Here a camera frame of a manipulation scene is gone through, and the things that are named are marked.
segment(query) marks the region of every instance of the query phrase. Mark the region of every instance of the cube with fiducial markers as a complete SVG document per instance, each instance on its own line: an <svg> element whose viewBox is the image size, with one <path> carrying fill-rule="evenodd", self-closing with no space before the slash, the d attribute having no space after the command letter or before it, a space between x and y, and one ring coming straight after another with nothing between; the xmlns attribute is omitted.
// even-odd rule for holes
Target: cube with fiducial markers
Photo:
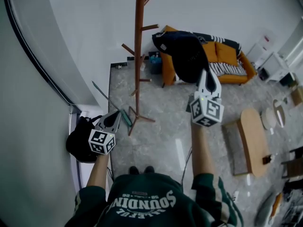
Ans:
<svg viewBox="0 0 303 227"><path fill-rule="evenodd" d="M91 151L107 155L116 145L115 134L105 131L91 130L89 136L89 147Z"/></svg>
<svg viewBox="0 0 303 227"><path fill-rule="evenodd" d="M222 121L224 106L207 97L197 97L190 103L192 121L210 127Z"/></svg>

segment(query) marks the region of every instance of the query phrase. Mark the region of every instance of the cardboard box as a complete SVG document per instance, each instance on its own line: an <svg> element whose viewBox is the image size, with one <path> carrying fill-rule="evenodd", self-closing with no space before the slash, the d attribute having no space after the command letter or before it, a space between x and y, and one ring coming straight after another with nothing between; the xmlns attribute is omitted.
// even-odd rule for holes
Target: cardboard box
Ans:
<svg viewBox="0 0 303 227"><path fill-rule="evenodd" d="M303 87L299 86L291 93L294 105L297 106L303 102Z"/></svg>

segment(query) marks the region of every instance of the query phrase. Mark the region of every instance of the orange cushion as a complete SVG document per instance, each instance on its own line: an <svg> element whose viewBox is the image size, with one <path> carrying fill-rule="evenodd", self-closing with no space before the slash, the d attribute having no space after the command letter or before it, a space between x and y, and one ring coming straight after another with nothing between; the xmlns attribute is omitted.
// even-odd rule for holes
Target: orange cushion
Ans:
<svg viewBox="0 0 303 227"><path fill-rule="evenodd" d="M228 45L215 42L218 62L238 66L236 50Z"/></svg>
<svg viewBox="0 0 303 227"><path fill-rule="evenodd" d="M208 62L218 62L218 57L216 54L216 47L214 45L214 42L208 42L207 44L203 44L202 47L206 53Z"/></svg>

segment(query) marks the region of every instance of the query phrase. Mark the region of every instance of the sweatshirt sleeve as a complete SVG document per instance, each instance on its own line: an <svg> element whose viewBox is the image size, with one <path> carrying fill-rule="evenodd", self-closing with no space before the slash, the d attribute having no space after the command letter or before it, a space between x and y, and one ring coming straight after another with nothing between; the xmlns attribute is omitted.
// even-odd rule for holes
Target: sweatshirt sleeve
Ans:
<svg viewBox="0 0 303 227"><path fill-rule="evenodd" d="M82 188L75 198L74 214L65 227L93 227L107 205L105 195L101 187Z"/></svg>
<svg viewBox="0 0 303 227"><path fill-rule="evenodd" d="M213 174L199 174L194 178L192 189L196 190L196 203L211 215L212 226L230 224L243 227L243 218L223 181Z"/></svg>

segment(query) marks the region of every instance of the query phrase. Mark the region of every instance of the green sweatshirt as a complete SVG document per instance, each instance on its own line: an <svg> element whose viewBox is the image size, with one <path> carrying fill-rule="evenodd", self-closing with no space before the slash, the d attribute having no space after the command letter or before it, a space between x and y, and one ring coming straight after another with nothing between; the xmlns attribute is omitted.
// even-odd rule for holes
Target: green sweatshirt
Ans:
<svg viewBox="0 0 303 227"><path fill-rule="evenodd" d="M65 226L243 226L220 177L200 174L194 178L192 189L195 201L169 176L122 175L115 180L107 202L103 188L81 189L75 198L74 215Z"/></svg>

